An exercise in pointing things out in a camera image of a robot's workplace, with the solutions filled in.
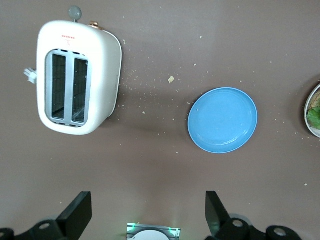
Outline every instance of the blue plate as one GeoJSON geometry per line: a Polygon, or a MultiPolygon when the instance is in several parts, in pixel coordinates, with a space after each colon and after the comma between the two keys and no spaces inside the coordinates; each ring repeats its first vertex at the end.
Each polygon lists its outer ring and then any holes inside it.
{"type": "Polygon", "coordinates": [[[194,143],[215,154],[242,147],[254,134],[258,113],[254,101],[243,91],[222,87],[201,96],[193,105],[188,130],[194,143]]]}

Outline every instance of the toaster knob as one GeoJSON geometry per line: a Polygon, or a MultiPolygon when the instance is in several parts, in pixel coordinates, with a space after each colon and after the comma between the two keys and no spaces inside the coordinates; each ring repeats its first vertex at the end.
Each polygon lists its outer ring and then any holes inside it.
{"type": "Polygon", "coordinates": [[[93,27],[95,29],[99,29],[99,30],[103,30],[102,27],[99,27],[99,23],[97,21],[90,21],[90,24],[89,24],[90,27],[93,27]]]}

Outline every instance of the green vegetable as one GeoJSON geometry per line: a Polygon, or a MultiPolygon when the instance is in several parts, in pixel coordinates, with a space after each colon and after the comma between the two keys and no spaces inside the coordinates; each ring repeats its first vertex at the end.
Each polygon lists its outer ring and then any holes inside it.
{"type": "Polygon", "coordinates": [[[311,108],[306,118],[314,128],[320,130],[320,107],[311,108]]]}

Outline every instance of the white toaster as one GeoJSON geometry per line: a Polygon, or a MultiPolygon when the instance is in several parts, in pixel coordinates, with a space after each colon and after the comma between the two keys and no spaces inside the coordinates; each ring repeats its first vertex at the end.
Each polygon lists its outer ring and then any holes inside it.
{"type": "Polygon", "coordinates": [[[71,135],[96,130],[115,109],[121,63],[118,39],[98,23],[45,24],[36,57],[37,105],[43,124],[71,135]]]}

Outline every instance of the bread crumb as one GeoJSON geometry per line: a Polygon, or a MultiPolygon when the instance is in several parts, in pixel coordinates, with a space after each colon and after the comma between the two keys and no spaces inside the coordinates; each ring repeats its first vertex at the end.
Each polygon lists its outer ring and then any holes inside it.
{"type": "Polygon", "coordinates": [[[174,78],[173,76],[171,76],[171,77],[168,79],[168,82],[169,82],[169,83],[172,83],[174,80],[175,80],[175,78],[174,78]]]}

